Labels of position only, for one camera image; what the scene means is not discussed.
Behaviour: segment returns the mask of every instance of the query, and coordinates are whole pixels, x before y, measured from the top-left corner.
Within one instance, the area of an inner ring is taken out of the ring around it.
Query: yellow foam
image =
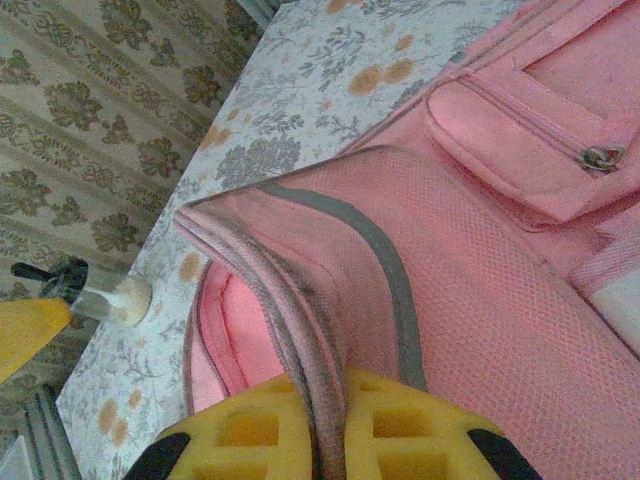
[[[162,432],[191,440],[171,480],[311,479],[311,438],[285,375],[234,395]]]
[[[0,383],[49,343],[70,321],[69,307],[59,298],[0,303]]]
[[[497,480],[467,436],[488,420],[419,390],[349,369],[348,480]],[[170,480],[311,480],[302,400],[285,375],[167,429],[191,441]]]
[[[373,373],[350,369],[349,480],[498,480],[467,435],[501,434],[483,417]]]

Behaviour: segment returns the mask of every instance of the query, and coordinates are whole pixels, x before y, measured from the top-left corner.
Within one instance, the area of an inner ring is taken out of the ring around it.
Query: pink backpack
[[[585,301],[640,348],[639,22],[533,2],[337,157],[184,206],[211,258],[194,408],[284,369],[344,478],[349,364],[492,419],[545,478],[640,478],[640,362]]]

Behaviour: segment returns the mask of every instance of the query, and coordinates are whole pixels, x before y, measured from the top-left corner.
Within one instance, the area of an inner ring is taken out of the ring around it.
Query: gray piping
[[[367,242],[378,258],[391,290],[393,313],[398,332],[401,380],[426,390],[422,368],[422,347],[418,316],[411,295],[409,276],[393,242],[369,217],[353,205],[311,190],[286,188],[276,183],[258,187],[264,193],[331,215],[349,225]]]

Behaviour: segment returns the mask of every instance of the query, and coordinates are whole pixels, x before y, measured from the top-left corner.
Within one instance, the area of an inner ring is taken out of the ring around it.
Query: zipper pull
[[[609,173],[617,170],[616,164],[623,154],[624,148],[594,146],[580,152],[579,160],[588,168]]]

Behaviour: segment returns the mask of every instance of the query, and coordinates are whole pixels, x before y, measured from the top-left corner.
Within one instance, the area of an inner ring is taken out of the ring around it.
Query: floral tablecloth
[[[183,342],[205,258],[171,226],[183,203],[330,157],[417,93],[521,0],[300,0],[278,12],[133,270],[135,328],[103,324],[57,405],[85,479],[120,480],[183,418]]]

